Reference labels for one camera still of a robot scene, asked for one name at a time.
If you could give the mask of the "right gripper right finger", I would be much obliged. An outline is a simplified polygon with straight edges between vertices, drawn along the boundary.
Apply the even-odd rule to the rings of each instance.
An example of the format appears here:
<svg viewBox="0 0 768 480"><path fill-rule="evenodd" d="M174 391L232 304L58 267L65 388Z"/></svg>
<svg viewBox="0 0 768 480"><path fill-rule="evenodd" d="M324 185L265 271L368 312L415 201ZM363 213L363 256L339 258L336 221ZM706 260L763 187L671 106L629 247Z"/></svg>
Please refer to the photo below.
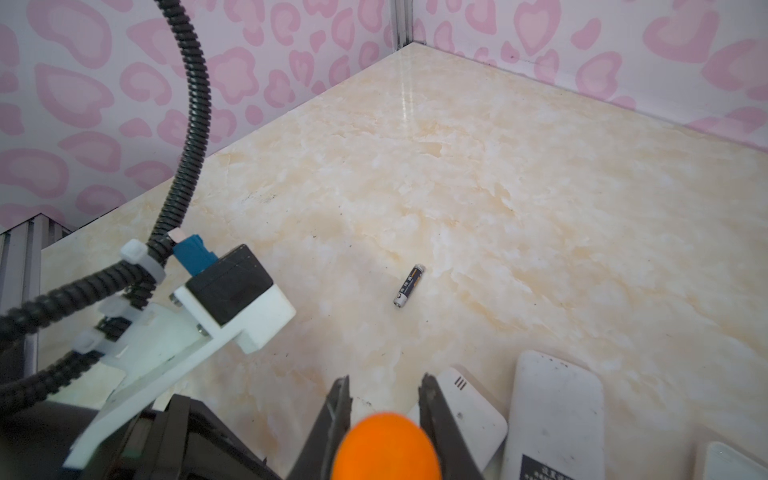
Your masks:
<svg viewBox="0 0 768 480"><path fill-rule="evenodd" d="M418 394L419 425L435 449L442 478L482 480L437 378L426 373Z"/></svg>

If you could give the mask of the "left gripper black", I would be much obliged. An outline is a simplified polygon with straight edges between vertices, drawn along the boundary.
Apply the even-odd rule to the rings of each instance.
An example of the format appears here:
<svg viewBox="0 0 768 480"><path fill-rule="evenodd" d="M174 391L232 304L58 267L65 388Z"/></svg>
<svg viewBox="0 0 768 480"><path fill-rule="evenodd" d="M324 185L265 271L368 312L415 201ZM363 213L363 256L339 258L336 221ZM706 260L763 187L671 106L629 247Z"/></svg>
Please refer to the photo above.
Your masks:
<svg viewBox="0 0 768 480"><path fill-rule="evenodd" d="M118 428L83 467L65 459L93 409L45 401L1 421L4 479L275 479L202 402L175 395Z"/></svg>

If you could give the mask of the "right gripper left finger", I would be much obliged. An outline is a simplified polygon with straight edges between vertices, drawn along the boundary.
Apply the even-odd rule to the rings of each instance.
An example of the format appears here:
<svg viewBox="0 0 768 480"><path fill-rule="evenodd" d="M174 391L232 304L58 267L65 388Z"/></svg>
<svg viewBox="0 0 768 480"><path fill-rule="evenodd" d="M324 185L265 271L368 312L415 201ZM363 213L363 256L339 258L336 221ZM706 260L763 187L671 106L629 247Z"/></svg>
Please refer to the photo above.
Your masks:
<svg viewBox="0 0 768 480"><path fill-rule="evenodd" d="M328 480L336 453L351 427L349 376L336 379L287 479Z"/></svg>

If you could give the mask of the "orange black screwdriver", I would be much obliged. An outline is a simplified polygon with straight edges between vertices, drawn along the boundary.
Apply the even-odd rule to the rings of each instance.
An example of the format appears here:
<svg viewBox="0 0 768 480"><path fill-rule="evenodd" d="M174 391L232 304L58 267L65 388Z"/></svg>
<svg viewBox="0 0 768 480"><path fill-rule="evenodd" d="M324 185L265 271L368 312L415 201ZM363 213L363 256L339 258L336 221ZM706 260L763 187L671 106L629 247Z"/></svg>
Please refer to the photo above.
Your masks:
<svg viewBox="0 0 768 480"><path fill-rule="evenodd" d="M407 417L384 412L356 424L335 454L333 479L442 478L436 450L426 432Z"/></svg>

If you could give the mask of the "red white remote control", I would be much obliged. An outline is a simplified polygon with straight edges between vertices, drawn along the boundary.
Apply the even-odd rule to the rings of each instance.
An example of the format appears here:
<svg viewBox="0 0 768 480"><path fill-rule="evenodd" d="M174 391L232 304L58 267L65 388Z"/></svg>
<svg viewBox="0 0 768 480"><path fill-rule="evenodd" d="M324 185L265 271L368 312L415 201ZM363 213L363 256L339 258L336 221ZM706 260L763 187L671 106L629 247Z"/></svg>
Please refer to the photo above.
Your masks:
<svg viewBox="0 0 768 480"><path fill-rule="evenodd" d="M604 389L597 375L551 355L517 361L502 479L603 479Z"/></svg>

